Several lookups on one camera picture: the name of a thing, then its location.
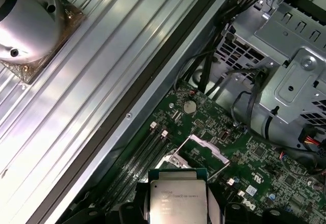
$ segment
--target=metal chassis panel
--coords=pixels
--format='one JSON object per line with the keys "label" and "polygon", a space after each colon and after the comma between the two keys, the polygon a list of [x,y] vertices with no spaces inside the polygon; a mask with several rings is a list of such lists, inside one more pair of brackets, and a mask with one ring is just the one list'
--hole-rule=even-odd
{"label": "metal chassis panel", "polygon": [[113,109],[198,0],[69,1],[88,19],[35,82],[0,71],[3,223],[26,223],[105,118],[123,113]]}
{"label": "metal chassis panel", "polygon": [[[74,179],[71,179],[71,172],[67,171],[65,174],[66,177],[69,177],[70,179],[69,187],[67,188],[67,185],[65,185],[67,184],[67,181],[59,182],[57,185],[58,188],[53,189],[55,191],[52,191],[48,196],[50,199],[46,199],[44,201],[44,203],[46,201],[50,201],[50,205],[53,204],[53,199],[58,198],[57,194],[61,194],[62,192],[59,191],[61,190],[64,192],[64,194],[60,196],[56,205],[50,206],[52,207],[50,211],[48,209],[49,202],[47,205],[45,204],[44,206],[41,206],[28,223],[44,223],[45,221],[45,223],[55,222],[67,209],[75,196],[83,189],[85,184],[87,184],[89,180],[93,180],[90,179],[90,176],[96,176],[97,172],[103,171],[102,166],[107,168],[108,165],[114,162],[114,158],[120,152],[119,149],[126,146],[126,143],[131,139],[140,125],[150,115],[155,106],[169,90],[178,69],[182,65],[182,62],[190,55],[198,52],[203,43],[208,40],[209,34],[212,31],[213,17],[215,16],[217,9],[224,1],[225,0],[214,1],[213,5],[209,8],[209,10],[207,10],[206,13],[206,9],[200,9],[200,11],[204,13],[198,15],[197,20],[199,22],[195,22],[197,24],[185,32],[187,38],[185,36],[185,39],[182,39],[181,42],[176,43],[176,46],[173,46],[171,53],[166,57],[166,65],[159,67],[159,69],[157,69],[156,72],[151,75],[152,78],[146,83],[143,90],[139,92],[141,96],[135,99],[136,103],[131,104],[126,110],[124,110],[125,115],[127,113],[129,115],[127,117],[124,116],[123,118],[120,117],[118,125],[116,125],[117,127],[113,128],[109,134],[103,134],[101,132],[99,133],[102,135],[100,138],[101,142],[99,142],[97,139],[97,145],[92,155],[93,158],[89,158],[88,162],[86,163],[78,161],[77,159],[74,162],[75,169],[72,171],[76,172],[77,170],[77,176]],[[113,113],[119,113],[121,115],[121,111],[113,110]],[[110,121],[108,120],[106,120],[106,123],[103,124],[104,127],[107,123],[110,124]]]}

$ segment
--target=screw hole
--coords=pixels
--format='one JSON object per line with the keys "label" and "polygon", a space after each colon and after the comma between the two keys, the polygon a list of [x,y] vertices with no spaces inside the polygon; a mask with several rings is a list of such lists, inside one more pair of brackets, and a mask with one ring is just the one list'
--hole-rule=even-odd
{"label": "screw hole", "polygon": [[51,14],[55,12],[56,7],[54,5],[49,5],[46,10]]}
{"label": "screw hole", "polygon": [[11,55],[11,57],[17,57],[19,55],[19,52],[17,49],[12,49],[10,51],[10,55]]}

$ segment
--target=black cable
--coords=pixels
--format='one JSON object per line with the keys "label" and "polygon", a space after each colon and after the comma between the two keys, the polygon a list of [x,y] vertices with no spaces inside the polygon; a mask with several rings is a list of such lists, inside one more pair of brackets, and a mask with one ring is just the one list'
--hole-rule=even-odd
{"label": "black cable", "polygon": [[[216,45],[218,45],[221,40],[222,40],[222,30],[224,29],[224,26],[229,23],[229,21],[238,14],[238,10],[240,10],[243,5],[245,5],[247,2],[247,0],[240,0],[239,3],[236,2],[236,7],[234,8],[233,11],[230,12],[229,14],[222,14],[222,17],[217,15],[217,21],[215,21],[216,25],[216,31],[215,31],[215,36],[216,36],[216,40],[213,40],[213,47],[215,47]],[[203,72],[202,75],[200,77],[200,82],[198,85],[198,90],[201,91],[202,93],[205,93],[206,91],[206,87],[207,87],[207,83],[209,81],[209,77],[210,77],[210,71],[211,71],[211,66],[212,66],[212,59],[213,59],[213,55],[209,54],[206,56],[205,59],[205,63],[204,63],[204,67],[203,67]]]}
{"label": "black cable", "polygon": [[246,125],[248,128],[248,131],[251,130],[251,117],[252,117],[255,101],[259,95],[260,88],[261,88],[263,82],[264,82],[263,73],[262,72],[258,73],[255,78],[255,84],[252,88],[251,95],[250,95],[250,98],[248,101],[247,110],[246,110]]}
{"label": "black cable", "polygon": [[[272,109],[270,111],[270,113],[273,115],[273,116],[276,116],[277,115],[277,111],[279,110],[279,107],[276,106],[274,109]],[[265,124],[265,129],[264,129],[264,132],[265,132],[265,138],[267,140],[269,140],[269,126],[270,126],[270,123],[273,119],[273,116],[268,116],[267,120],[266,120],[266,124]]]}
{"label": "black cable", "polygon": [[194,58],[198,58],[198,57],[202,57],[204,55],[207,55],[208,53],[212,53],[212,52],[215,52],[215,49],[213,50],[208,50],[208,51],[205,51],[205,52],[202,52],[202,53],[199,53],[199,54],[196,54],[194,56],[191,56],[190,58],[186,59],[184,62],[183,62],[183,65],[181,66],[175,80],[174,80],[174,83],[173,83],[173,89],[175,91],[177,91],[177,83],[178,83],[178,80],[182,74],[182,71],[184,70],[184,68],[186,67],[186,65],[188,64],[189,61],[191,61],[192,59]]}
{"label": "black cable", "polygon": [[[216,47],[217,44],[222,40],[222,35],[221,35],[222,30],[223,30],[223,26],[216,28],[216,34],[215,34],[216,40],[211,40],[211,42],[212,42],[211,48]],[[213,53],[209,53],[208,55],[206,55],[203,72],[202,72],[202,75],[200,77],[200,81],[198,84],[198,90],[201,91],[202,93],[205,93],[207,84],[209,82],[211,66],[213,63],[213,57],[214,57]]]}
{"label": "black cable", "polygon": [[212,94],[212,92],[214,92],[216,90],[216,88],[222,84],[222,82],[227,82],[229,80],[229,78],[231,77],[232,74],[234,73],[242,73],[242,74],[250,74],[250,73],[257,73],[259,71],[259,69],[237,69],[237,70],[229,70],[227,72],[225,72],[225,74],[227,75],[226,78],[224,79],[223,77],[220,77],[217,82],[214,84],[214,86],[207,91],[207,93],[205,94],[206,96],[209,96]]}
{"label": "black cable", "polygon": [[208,97],[209,95],[211,95],[215,90],[216,90],[216,88],[218,88],[218,86],[223,82],[223,80],[224,80],[224,77],[220,77],[218,80],[217,80],[217,82],[215,82],[215,84],[213,85],[213,87],[211,88],[211,89],[209,89],[208,91],[207,91],[207,93],[205,93],[205,95]]}
{"label": "black cable", "polygon": [[[242,94],[244,94],[244,93],[245,92],[240,93],[238,95],[238,97],[236,98],[236,100],[232,104],[233,107],[240,100]],[[307,151],[307,150],[304,150],[304,149],[292,148],[292,147],[287,146],[287,145],[283,145],[283,144],[280,144],[280,143],[272,142],[270,140],[267,140],[262,135],[258,134],[256,131],[254,131],[252,129],[248,130],[248,133],[253,137],[254,140],[256,140],[257,142],[264,143],[266,145],[273,145],[273,146],[278,147],[278,148],[283,149],[283,150],[287,150],[288,149],[288,150],[292,150],[292,151],[299,152],[299,153],[306,153],[306,154],[312,154],[312,155],[315,155],[316,154],[316,152],[313,152],[313,151]]]}
{"label": "black cable", "polygon": [[239,95],[236,97],[235,101],[233,102],[233,104],[231,105],[231,108],[230,108],[231,109],[231,117],[232,117],[233,121],[235,123],[237,123],[238,125],[241,125],[241,123],[238,122],[237,118],[235,117],[234,107],[237,104],[237,102],[240,100],[240,98],[242,97],[243,94],[249,94],[250,95],[251,93],[249,93],[247,91],[242,91],[241,93],[239,93]]}
{"label": "black cable", "polygon": [[[252,4],[249,5],[250,3],[254,3],[254,0],[231,0],[228,1],[227,4],[225,4],[225,6],[222,6],[222,8],[217,12],[216,19],[214,21],[214,24],[216,26],[214,34],[212,35],[212,38],[209,40],[204,50],[212,49],[220,43],[220,41],[222,40],[221,32],[224,29],[225,25],[230,23],[230,20],[234,16],[236,16],[237,14],[243,12],[245,9],[250,7],[252,5]],[[197,67],[203,62],[204,59],[205,59],[205,63],[203,67],[203,72],[198,85],[198,90],[203,93],[205,92],[207,83],[209,81],[212,60],[213,60],[212,54],[206,55],[205,57],[203,56],[198,57],[192,63],[189,69],[185,72],[184,75],[185,80],[189,81],[191,79],[192,74],[195,72]]]}
{"label": "black cable", "polygon": [[322,169],[322,170],[317,171],[317,172],[314,172],[314,173],[312,173],[312,174],[304,174],[304,175],[303,175],[303,174],[298,174],[298,173],[296,173],[296,172],[293,172],[293,171],[290,169],[290,167],[285,163],[284,158],[281,158],[281,163],[282,163],[284,169],[286,169],[288,172],[290,172],[291,174],[293,174],[293,175],[295,175],[295,176],[297,176],[297,177],[317,177],[317,176],[319,176],[319,175],[321,175],[321,174],[323,174],[323,173],[326,172],[326,169]]}
{"label": "black cable", "polygon": [[268,133],[269,133],[269,126],[270,126],[270,123],[271,123],[272,119],[273,119],[272,116],[268,116],[268,118],[267,118],[267,120],[266,120],[266,124],[265,124],[265,129],[264,129],[264,131],[265,131],[265,138],[266,138],[267,140],[269,140],[269,135],[268,135]]}

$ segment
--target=green circuit board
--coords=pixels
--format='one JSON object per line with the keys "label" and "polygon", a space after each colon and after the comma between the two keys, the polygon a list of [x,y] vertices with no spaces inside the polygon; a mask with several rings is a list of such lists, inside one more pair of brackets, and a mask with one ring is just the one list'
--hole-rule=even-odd
{"label": "green circuit board", "polygon": [[[314,178],[298,178],[285,171],[272,146],[255,141],[233,126],[228,113],[200,92],[183,83],[171,90],[136,133],[127,148],[99,184],[101,194],[94,205],[107,211],[117,203],[132,200],[137,182],[146,181],[147,171],[193,134],[219,148],[230,165],[214,181],[225,197],[243,203],[257,214],[271,207],[293,212],[307,223],[325,223],[326,201],[312,185]],[[224,164],[208,148],[189,140],[178,152],[190,167],[207,168],[209,176]],[[304,174],[297,163],[287,161],[293,171]],[[174,168],[164,163],[161,168]]]}

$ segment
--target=silver metal sheet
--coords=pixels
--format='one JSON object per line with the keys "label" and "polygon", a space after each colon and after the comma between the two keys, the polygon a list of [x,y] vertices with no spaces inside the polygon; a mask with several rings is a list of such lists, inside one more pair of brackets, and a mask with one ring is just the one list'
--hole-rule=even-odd
{"label": "silver metal sheet", "polygon": [[150,194],[151,223],[207,224],[204,180],[152,181]]}
{"label": "silver metal sheet", "polygon": [[139,129],[140,125],[142,125],[144,120],[150,115],[155,106],[160,102],[173,84],[175,76],[179,68],[182,66],[182,63],[188,57],[198,52],[203,43],[205,43],[209,38],[209,33],[211,33],[213,27],[213,17],[224,1],[225,0],[216,0],[211,8],[209,8],[204,17],[199,21],[168,63],[163,67],[149,88],[129,111],[132,114],[132,117],[129,119],[125,118],[121,122],[108,141],[99,150],[97,155],[84,170],[82,175],[69,189],[64,198],[60,200],[60,203],[56,206],[55,210],[47,219],[47,224],[54,223],[61,216],[61,214],[73,201],[74,197],[87,183],[90,176],[95,172],[99,165],[106,160],[106,157],[117,156],[114,152],[111,154],[111,150],[114,145],[124,145],[131,139],[134,132]]}
{"label": "silver metal sheet", "polygon": [[88,19],[35,82],[0,71],[2,223],[26,223],[197,0],[69,1]]}

